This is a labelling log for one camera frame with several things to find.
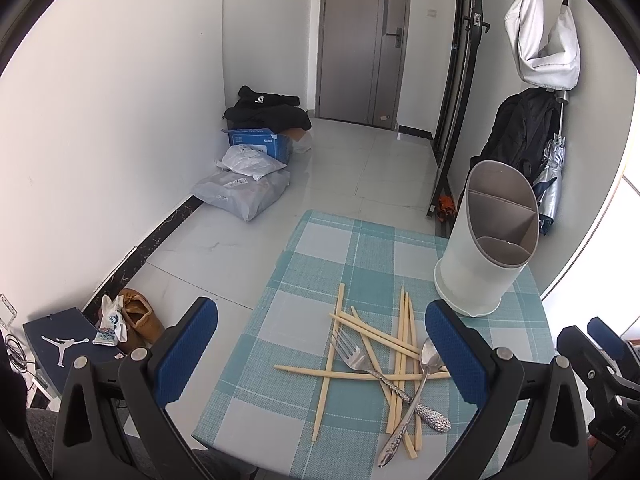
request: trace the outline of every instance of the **fork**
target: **fork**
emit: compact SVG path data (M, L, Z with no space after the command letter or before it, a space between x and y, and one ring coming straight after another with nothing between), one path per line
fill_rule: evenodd
M353 340L345 333L342 327L340 327L337 332L333 332L331 334L331 344L349 368L358 372L368 372L391 388L403 402L408 404L412 402L413 399L404 390L401 390L384 375L378 373L378 371L373 367L366 351L356 345L356 343L354 343ZM451 429L451 423L446 416L428 408L422 403L418 403L415 408L415 413L420 415L420 418L426 422L430 428L439 433L446 433Z

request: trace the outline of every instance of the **metal spoon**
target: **metal spoon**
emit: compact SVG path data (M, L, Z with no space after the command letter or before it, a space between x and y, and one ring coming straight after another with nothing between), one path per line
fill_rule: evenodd
M411 421L412 416L414 416L415 407L420 402L420 395L422 393L422 389L424 388L424 384L427 382L427 378L429 375L437 372L442 368L442 358L436 347L433 345L431 339L427 338L427 341L424 342L422 346L422 351L420 352L420 366L422 367L422 380L420 381L420 386L416 390L414 400L409 405L404 417L398 424L398 427L393 432L385 446L382 448L380 455L378 456L378 467L384 467L389 463L389 461L394 457L396 451L400 447L400 443L402 442L402 437L404 436L404 432L406 431L409 422Z

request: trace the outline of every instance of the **spoon handle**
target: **spoon handle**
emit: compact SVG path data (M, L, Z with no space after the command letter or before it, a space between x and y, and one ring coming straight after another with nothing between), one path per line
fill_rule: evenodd
M376 377L377 379L385 383L386 386L391 388L396 393L396 395L398 395L398 397L402 399L403 402L410 404L413 401L413 399L407 394L406 391L398 388L395 384L389 381L384 375L379 374L373 368L369 370L369 373L371 373L374 377ZM435 430L439 433L447 433L447 431L451 429L451 423L446 416L444 416L440 412L436 412L435 410L428 408L427 406L425 406L420 402L415 407L415 413L417 413L420 416L420 418L426 424L428 424L432 430Z
M415 407L420 401L420 394L422 393L424 384L427 382L427 377L429 377L429 373L425 372L422 375L422 380L420 381L420 386L418 386L418 389L415 393L414 400L412 400L412 403L409 405L409 409L406 410L406 413L400 421L400 424L398 424L396 430L393 432L391 437L389 437L389 440L385 444L385 447L382 448L382 451L378 456L378 467L384 467L385 465L387 465L396 454L396 451L398 451L400 443L402 442L402 437L404 436L404 432L406 431L406 427L409 425L412 416L414 416Z

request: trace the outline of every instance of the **hanging bag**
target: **hanging bag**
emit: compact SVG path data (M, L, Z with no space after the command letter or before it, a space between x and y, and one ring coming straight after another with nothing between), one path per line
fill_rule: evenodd
M545 21L543 0L515 0L504 17L520 78L554 90L571 90L580 75L580 46L568 0L540 48Z

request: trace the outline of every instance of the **blue plaid tablecloth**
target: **blue plaid tablecloth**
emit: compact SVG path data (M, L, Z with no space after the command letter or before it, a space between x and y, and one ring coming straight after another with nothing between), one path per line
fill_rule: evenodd
M424 311L438 298L433 269L446 244L444 238L307 211L280 255L193 436L208 447L293 478L427 478L475 413L476 407L462 400L452 380L429 381L422 395L424 404L449 417L451 431L437 434L423 424L418 458L410 460L401 449L380 469L375 460L388 439L388 406L377 382L332 379L319 436L312 443L322 379L273 365L324 369L332 325L328 314L335 308L340 282L346 285L343 308L353 305L366 323L391 334L404 286L413 301L418 340L425 339ZM528 268L494 313L462 319L492 348L506 346L521 360L548 363L554 355ZM391 372L390 351L372 343L381 366ZM337 356L333 368L350 371ZM485 475L497 472L504 462L525 402L518 403Z

